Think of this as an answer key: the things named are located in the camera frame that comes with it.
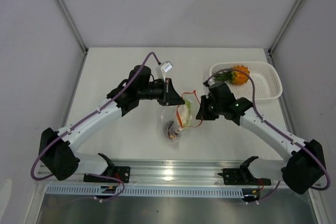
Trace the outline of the green toy cabbage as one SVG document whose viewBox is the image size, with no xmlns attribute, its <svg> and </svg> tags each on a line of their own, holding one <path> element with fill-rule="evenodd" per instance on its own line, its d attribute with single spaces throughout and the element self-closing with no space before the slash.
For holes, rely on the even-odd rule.
<svg viewBox="0 0 336 224">
<path fill-rule="evenodd" d="M 185 101 L 185 106 L 189 109 L 192 110 L 194 107 L 194 102 L 192 100 L 189 99 L 184 99 Z"/>
</svg>

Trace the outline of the clear zip bag orange zipper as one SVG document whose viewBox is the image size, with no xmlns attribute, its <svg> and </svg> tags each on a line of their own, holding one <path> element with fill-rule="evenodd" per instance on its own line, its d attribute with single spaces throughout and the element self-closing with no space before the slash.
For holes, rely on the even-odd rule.
<svg viewBox="0 0 336 224">
<path fill-rule="evenodd" d="M 161 112 L 160 133 L 165 144 L 172 149 L 179 148 L 179 142 L 189 135 L 191 129 L 200 127 L 203 120 L 196 115 L 201 106 L 201 99 L 196 90 L 182 93 L 184 104 L 166 106 Z"/>
</svg>

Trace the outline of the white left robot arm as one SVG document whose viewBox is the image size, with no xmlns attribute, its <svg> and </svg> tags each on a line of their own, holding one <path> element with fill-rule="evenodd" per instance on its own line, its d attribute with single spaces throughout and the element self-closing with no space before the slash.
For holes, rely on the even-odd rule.
<svg viewBox="0 0 336 224">
<path fill-rule="evenodd" d="M 84 174 L 85 182 L 108 182 L 116 173 L 115 164 L 106 155 L 78 153 L 78 149 L 108 123 L 118 120 L 135 109 L 141 100 L 156 100 L 161 106 L 184 104 L 166 73 L 172 69 L 166 61 L 151 80 L 151 69 L 137 65 L 115 89 L 107 94 L 98 107 L 74 124 L 56 131 L 48 128 L 41 134 L 39 156 L 41 162 L 57 180 L 74 174 Z"/>
</svg>

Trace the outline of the white toy garlic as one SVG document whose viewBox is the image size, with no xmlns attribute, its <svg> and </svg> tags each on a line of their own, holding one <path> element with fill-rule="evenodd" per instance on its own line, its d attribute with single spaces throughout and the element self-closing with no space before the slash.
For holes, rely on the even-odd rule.
<svg viewBox="0 0 336 224">
<path fill-rule="evenodd" d="M 185 105 L 179 106 L 176 112 L 177 121 L 179 124 L 179 131 L 183 131 L 185 128 L 192 127 L 193 123 L 193 111 L 189 110 Z"/>
</svg>

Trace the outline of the dark red toy apple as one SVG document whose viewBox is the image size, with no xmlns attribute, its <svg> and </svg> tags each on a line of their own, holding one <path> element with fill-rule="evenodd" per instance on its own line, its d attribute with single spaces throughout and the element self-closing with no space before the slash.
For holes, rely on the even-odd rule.
<svg viewBox="0 0 336 224">
<path fill-rule="evenodd" d="M 163 126 L 163 134 L 171 142 L 178 141 L 180 138 L 178 124 L 173 120 L 166 122 Z"/>
</svg>

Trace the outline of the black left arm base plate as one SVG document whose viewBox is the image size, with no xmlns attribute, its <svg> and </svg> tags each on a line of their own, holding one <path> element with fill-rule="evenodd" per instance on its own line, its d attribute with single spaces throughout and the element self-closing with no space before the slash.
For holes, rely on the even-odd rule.
<svg viewBox="0 0 336 224">
<path fill-rule="evenodd" d="M 108 167 L 101 175 L 93 176 L 92 174 L 85 174 L 83 181 L 86 183 L 118 183 L 116 178 L 123 183 L 128 183 L 131 173 L 131 167 L 129 166 L 115 166 Z"/>
</svg>

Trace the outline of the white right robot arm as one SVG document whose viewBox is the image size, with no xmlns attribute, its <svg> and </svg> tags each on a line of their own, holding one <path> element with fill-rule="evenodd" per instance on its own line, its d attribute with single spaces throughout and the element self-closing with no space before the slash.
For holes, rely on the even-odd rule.
<svg viewBox="0 0 336 224">
<path fill-rule="evenodd" d="M 227 84 L 215 83 L 209 93 L 201 96 L 196 118 L 214 121 L 220 116 L 254 133 L 280 157 L 280 161 L 252 156 L 241 164 L 240 179 L 251 184 L 266 178 L 284 182 L 292 191 L 304 194 L 325 176 L 326 188 L 330 186 L 322 145 L 316 140 L 305 141 L 287 131 L 282 131 L 260 114 L 255 104 L 246 98 L 236 99 Z"/>
</svg>

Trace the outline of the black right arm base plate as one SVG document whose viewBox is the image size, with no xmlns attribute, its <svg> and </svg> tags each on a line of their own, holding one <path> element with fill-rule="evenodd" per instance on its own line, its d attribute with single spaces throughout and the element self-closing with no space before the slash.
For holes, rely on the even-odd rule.
<svg viewBox="0 0 336 224">
<path fill-rule="evenodd" d="M 266 178 L 255 178 L 248 169 L 244 168 L 223 168 L 218 176 L 223 178 L 225 185 L 238 185 L 238 186 L 257 186 L 264 185 L 270 186 L 271 180 Z"/>
</svg>

